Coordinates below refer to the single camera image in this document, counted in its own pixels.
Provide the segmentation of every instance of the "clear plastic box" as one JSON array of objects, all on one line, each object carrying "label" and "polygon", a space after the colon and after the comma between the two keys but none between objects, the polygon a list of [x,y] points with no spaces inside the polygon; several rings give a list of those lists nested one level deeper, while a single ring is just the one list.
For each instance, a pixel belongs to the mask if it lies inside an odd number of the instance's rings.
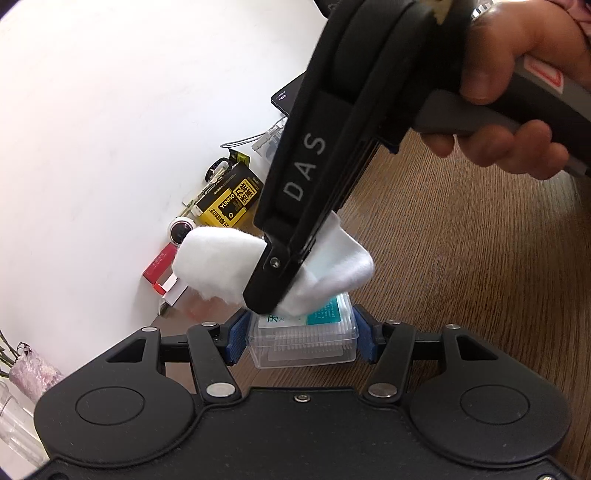
[{"label": "clear plastic box", "polygon": [[349,295],[304,317],[251,317],[248,347],[257,368],[304,367],[355,360],[359,332]]}]

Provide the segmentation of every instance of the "sleeve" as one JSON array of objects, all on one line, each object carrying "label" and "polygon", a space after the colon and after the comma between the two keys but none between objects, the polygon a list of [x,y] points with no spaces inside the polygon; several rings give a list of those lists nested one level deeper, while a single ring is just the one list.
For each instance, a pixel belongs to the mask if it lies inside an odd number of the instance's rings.
[{"label": "sleeve", "polygon": [[591,0],[550,0],[564,8],[591,40]]}]

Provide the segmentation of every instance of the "red and white sticker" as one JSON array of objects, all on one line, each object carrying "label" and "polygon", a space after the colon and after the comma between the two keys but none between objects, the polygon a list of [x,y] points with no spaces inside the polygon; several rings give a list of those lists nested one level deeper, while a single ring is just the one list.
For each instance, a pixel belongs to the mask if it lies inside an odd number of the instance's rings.
[{"label": "red and white sticker", "polygon": [[559,69],[530,55],[525,56],[523,66],[528,72],[537,76],[562,95],[564,90],[564,74]]}]

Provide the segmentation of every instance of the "white table surface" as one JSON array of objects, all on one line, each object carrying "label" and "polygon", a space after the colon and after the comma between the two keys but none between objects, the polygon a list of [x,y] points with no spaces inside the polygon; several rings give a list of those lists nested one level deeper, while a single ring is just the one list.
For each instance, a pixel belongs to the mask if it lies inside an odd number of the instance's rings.
[{"label": "white table surface", "polygon": [[22,0],[0,22],[0,325],[69,374],[152,322],[181,199],[280,115],[313,0]]}]

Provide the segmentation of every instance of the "cotton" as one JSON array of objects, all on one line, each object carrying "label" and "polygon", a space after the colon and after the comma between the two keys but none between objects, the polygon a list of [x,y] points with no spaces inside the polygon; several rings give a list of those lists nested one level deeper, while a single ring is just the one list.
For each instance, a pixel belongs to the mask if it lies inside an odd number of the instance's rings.
[{"label": "cotton", "polygon": [[[242,293],[264,249],[263,239],[240,230],[199,227],[178,249],[173,271],[205,300],[219,297],[246,306]],[[331,212],[275,313],[315,312],[335,295],[363,286],[373,274],[369,252],[340,227],[338,215]]]}]

